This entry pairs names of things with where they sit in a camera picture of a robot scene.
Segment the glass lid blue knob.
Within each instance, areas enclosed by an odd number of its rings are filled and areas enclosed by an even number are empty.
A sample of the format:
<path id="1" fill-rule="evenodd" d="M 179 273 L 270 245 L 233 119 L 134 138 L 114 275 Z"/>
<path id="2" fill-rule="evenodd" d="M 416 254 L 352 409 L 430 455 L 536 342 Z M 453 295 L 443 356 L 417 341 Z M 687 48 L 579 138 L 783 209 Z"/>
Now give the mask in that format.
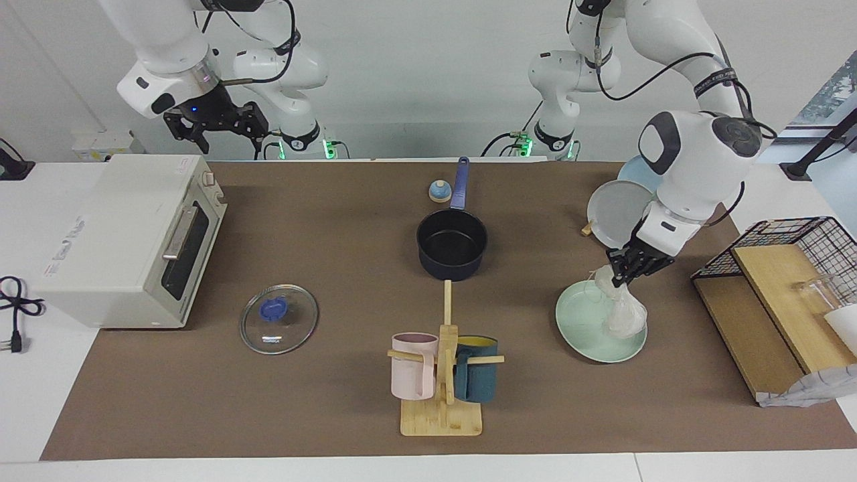
<path id="1" fill-rule="evenodd" d="M 318 323 L 319 306 L 312 293 L 300 286 L 275 285 L 249 300 L 239 332 L 254 353 L 281 355 L 302 347 Z"/>

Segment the wooden mug tree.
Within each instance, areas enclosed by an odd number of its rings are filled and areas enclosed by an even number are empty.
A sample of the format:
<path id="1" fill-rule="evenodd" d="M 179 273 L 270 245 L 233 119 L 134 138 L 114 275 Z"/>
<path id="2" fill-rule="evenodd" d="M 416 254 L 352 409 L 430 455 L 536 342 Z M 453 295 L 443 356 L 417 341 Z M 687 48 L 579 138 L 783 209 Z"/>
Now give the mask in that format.
<path id="1" fill-rule="evenodd" d="M 454 396 L 459 329 L 452 324 L 453 281 L 444 281 L 444 317 L 439 329 L 437 354 L 389 349 L 391 359 L 431 363 L 435 389 L 431 399 L 405 400 L 400 404 L 399 431 L 404 436 L 478 436 L 483 433 L 481 405 Z"/>

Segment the clear glass cup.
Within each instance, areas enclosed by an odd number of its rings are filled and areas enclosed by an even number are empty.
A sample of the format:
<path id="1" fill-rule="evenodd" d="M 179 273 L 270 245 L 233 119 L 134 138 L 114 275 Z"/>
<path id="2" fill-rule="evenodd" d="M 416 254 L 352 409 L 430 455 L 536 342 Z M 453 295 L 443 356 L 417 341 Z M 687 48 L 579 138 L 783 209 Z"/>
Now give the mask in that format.
<path id="1" fill-rule="evenodd" d="M 793 289 L 806 296 L 815 297 L 824 302 L 827 311 L 839 309 L 842 303 L 838 298 L 838 277 L 831 274 L 820 275 L 810 280 L 793 283 Z"/>

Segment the white power strip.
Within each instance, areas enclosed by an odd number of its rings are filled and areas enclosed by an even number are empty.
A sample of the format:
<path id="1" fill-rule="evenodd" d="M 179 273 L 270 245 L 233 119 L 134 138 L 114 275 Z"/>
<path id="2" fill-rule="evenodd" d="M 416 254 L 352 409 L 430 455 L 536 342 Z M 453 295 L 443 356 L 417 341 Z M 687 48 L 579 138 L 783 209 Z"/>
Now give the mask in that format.
<path id="1" fill-rule="evenodd" d="M 82 162 L 105 162 L 115 155 L 144 155 L 146 149 L 132 131 L 74 135 L 72 152 Z"/>

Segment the light green plate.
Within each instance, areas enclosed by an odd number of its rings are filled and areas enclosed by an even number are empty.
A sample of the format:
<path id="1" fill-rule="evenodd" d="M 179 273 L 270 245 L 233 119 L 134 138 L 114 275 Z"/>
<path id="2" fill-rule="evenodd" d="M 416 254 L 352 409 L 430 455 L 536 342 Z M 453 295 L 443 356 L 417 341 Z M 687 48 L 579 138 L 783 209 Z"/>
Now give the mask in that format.
<path id="1" fill-rule="evenodd" d="M 587 359 L 615 364 L 635 357 L 645 347 L 648 329 L 627 338 L 609 335 L 606 321 L 613 300 L 593 280 L 566 287 L 555 304 L 555 323 L 566 344 Z"/>

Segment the black clamp stand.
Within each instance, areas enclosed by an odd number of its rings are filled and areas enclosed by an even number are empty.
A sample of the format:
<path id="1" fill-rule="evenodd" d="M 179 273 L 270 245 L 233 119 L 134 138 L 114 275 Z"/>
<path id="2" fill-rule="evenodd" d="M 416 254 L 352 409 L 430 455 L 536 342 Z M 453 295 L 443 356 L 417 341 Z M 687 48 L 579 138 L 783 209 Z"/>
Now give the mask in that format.
<path id="1" fill-rule="evenodd" d="M 24 180 L 35 167 L 9 141 L 0 137 L 0 181 Z"/>

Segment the white vermicelli bundle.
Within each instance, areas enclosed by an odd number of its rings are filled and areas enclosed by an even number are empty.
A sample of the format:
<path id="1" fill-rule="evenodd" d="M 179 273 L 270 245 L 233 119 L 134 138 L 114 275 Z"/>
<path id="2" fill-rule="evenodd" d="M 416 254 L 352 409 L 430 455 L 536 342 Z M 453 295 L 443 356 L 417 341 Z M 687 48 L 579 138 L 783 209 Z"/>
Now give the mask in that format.
<path id="1" fill-rule="evenodd" d="M 627 339 L 646 328 L 647 309 L 630 292 L 624 282 L 613 284 L 612 266 L 606 264 L 594 271 L 593 280 L 597 292 L 608 302 L 608 315 L 603 321 L 603 331 L 615 339 Z"/>

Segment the black pole stand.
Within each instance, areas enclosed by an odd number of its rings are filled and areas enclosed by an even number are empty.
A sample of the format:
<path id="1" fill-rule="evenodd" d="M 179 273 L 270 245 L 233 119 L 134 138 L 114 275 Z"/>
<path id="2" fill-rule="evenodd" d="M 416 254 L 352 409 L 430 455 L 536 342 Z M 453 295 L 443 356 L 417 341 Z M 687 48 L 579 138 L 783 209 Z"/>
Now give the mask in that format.
<path id="1" fill-rule="evenodd" d="M 799 161 L 781 163 L 779 165 L 781 170 L 792 181 L 811 182 L 811 177 L 807 174 L 810 165 L 819 161 L 824 152 L 837 143 L 854 125 L 857 125 L 857 107 L 854 107 L 841 122 L 830 129 L 830 132 L 808 150 Z"/>

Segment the grey plate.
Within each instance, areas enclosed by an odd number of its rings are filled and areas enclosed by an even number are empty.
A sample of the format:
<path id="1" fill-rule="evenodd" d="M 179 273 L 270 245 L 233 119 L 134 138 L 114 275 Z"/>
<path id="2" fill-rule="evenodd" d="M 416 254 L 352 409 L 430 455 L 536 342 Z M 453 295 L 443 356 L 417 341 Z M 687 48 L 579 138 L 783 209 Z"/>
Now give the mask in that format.
<path id="1" fill-rule="evenodd" d="M 621 249 L 654 198 L 642 184 L 612 180 L 601 185 L 590 197 L 587 222 L 596 239 L 609 249 Z"/>

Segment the pink mug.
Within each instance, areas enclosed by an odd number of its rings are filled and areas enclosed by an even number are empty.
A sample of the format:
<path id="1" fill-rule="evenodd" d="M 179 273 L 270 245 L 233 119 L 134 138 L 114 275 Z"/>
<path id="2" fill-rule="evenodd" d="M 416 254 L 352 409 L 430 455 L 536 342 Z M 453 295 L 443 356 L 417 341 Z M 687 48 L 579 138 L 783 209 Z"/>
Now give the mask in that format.
<path id="1" fill-rule="evenodd" d="M 435 395 L 435 359 L 440 339 L 432 333 L 392 336 L 392 349 L 416 354 L 415 360 L 392 357 L 391 393 L 401 400 L 429 400 Z"/>

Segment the light blue plate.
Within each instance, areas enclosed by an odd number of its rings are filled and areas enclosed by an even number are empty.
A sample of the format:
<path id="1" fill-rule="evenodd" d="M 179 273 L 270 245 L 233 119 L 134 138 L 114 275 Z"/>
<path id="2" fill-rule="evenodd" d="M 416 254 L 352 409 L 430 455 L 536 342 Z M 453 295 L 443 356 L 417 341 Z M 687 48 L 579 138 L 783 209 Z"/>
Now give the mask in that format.
<path id="1" fill-rule="evenodd" d="M 655 173 L 641 155 L 636 155 L 625 162 L 619 170 L 617 179 L 642 185 L 653 194 L 662 184 L 662 176 Z"/>

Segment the grey marbled cloth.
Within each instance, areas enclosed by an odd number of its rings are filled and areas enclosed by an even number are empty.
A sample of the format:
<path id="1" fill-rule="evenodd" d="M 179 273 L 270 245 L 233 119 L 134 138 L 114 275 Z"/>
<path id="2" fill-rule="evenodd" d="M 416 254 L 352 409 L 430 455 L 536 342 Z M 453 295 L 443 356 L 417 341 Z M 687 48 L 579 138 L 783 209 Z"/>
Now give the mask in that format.
<path id="1" fill-rule="evenodd" d="M 755 394 L 755 400 L 761 408 L 772 408 L 772 406 L 809 408 L 815 404 L 830 402 L 852 394 L 857 394 L 857 364 L 818 370 L 802 376 L 781 394 L 758 392 Z"/>

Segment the white toaster oven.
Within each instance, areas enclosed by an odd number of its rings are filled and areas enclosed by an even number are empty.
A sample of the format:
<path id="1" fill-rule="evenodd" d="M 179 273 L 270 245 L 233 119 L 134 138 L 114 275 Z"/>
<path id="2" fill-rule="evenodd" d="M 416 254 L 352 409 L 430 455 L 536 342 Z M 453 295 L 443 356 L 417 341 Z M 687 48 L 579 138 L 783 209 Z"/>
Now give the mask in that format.
<path id="1" fill-rule="evenodd" d="M 181 329 L 228 204 L 199 155 L 117 155 L 33 289 L 94 329 Z"/>

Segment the brown table mat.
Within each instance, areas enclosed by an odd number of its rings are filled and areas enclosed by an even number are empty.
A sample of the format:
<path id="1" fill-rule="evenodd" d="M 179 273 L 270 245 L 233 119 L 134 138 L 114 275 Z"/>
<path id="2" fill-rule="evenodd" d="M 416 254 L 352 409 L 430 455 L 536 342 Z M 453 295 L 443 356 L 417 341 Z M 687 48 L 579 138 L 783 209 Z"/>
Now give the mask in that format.
<path id="1" fill-rule="evenodd" d="M 392 335 L 437 332 L 442 283 L 418 262 L 426 187 L 449 163 L 216 163 L 228 210 L 181 331 L 101 331 L 41 455 L 184 457 L 814 451 L 857 447 L 836 403 L 759 408 L 692 286 L 737 237 L 704 229 L 631 284 L 649 311 L 633 359 L 594 364 L 557 332 L 555 302 L 605 262 L 579 234 L 613 163 L 473 163 L 467 207 L 489 229 L 453 322 L 505 362 L 480 436 L 407 437 L 390 393 Z M 254 353 L 239 322 L 270 286 L 319 306 L 308 341 Z"/>

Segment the white cylindrical container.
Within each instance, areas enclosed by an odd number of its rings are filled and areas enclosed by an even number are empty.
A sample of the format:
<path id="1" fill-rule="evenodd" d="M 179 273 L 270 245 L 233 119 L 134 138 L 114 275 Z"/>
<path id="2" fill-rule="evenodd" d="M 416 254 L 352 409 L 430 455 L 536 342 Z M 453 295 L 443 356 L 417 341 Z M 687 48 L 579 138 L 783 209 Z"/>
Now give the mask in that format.
<path id="1" fill-rule="evenodd" d="M 844 343 L 857 343 L 857 304 L 832 309 L 824 320 Z"/>

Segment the dark teal mug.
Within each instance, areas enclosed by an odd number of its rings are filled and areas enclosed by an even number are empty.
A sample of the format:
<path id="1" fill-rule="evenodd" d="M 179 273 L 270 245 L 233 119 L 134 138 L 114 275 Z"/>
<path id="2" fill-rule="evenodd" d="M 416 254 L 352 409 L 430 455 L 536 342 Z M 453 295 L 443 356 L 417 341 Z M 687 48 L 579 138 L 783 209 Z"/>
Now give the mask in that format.
<path id="1" fill-rule="evenodd" d="M 470 364 L 474 357 L 495 356 L 499 343 L 484 335 L 459 336 L 453 370 L 454 396 L 462 402 L 489 403 L 495 398 L 496 364 Z"/>

